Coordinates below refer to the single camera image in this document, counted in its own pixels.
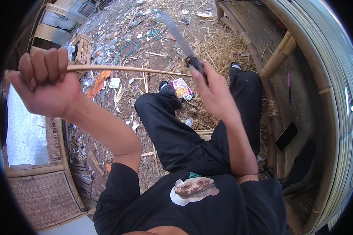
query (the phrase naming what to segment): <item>left hand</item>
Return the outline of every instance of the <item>left hand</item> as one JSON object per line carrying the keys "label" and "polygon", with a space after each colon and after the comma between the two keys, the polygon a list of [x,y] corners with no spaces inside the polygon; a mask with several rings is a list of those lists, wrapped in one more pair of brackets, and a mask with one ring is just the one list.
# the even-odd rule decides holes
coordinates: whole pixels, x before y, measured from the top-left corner
{"label": "left hand", "polygon": [[27,110],[47,117],[66,119],[72,107],[84,94],[76,73],[67,73],[68,52],[65,48],[24,54],[19,73],[8,77]]}

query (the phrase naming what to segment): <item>phone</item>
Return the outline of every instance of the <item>phone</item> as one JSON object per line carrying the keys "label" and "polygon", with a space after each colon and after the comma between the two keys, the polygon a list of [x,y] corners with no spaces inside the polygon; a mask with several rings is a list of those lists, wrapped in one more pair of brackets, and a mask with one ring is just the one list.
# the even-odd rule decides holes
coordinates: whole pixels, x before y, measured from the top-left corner
{"label": "phone", "polygon": [[298,133],[294,123],[291,123],[275,141],[277,148],[282,152]]}

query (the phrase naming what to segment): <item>shoe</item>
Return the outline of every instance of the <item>shoe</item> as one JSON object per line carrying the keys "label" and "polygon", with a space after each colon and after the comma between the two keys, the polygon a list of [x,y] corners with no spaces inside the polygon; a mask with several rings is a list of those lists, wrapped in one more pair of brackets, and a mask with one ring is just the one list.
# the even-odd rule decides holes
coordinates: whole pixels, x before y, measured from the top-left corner
{"label": "shoe", "polygon": [[181,109],[182,108],[182,101],[180,101],[180,99],[178,99],[177,93],[175,92],[173,86],[170,84],[169,81],[162,81],[160,83],[160,93],[170,93],[170,92],[174,93],[176,99],[178,100],[177,101],[178,105],[177,105],[177,108],[175,110]]}
{"label": "shoe", "polygon": [[240,65],[238,63],[231,62],[230,67],[231,68],[239,68],[242,71],[242,68],[240,67]]}

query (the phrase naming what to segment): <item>hand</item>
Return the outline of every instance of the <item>hand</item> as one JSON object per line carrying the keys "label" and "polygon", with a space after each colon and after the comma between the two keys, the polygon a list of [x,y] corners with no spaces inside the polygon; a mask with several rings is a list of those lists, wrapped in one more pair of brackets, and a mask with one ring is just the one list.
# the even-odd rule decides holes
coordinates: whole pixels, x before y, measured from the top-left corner
{"label": "hand", "polygon": [[196,81],[195,90],[204,101],[207,110],[223,122],[233,115],[240,115],[226,79],[220,76],[210,63],[203,62],[202,65],[208,77],[208,84],[196,68],[191,66],[190,71]]}
{"label": "hand", "polygon": [[65,48],[37,51],[19,60],[19,73],[8,77],[29,112],[47,117],[66,118],[83,96],[76,73],[67,73],[68,52]]}

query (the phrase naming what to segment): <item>forearm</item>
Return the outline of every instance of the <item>forearm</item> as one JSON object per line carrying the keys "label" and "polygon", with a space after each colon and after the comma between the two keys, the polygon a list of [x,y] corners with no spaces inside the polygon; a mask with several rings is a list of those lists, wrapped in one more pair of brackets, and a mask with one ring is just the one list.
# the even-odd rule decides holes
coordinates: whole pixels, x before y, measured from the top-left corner
{"label": "forearm", "polygon": [[236,110],[223,120],[229,143],[230,167],[234,176],[257,175],[258,165],[248,137]]}
{"label": "forearm", "polygon": [[116,156],[142,152],[136,133],[83,93],[64,119],[97,138]]}

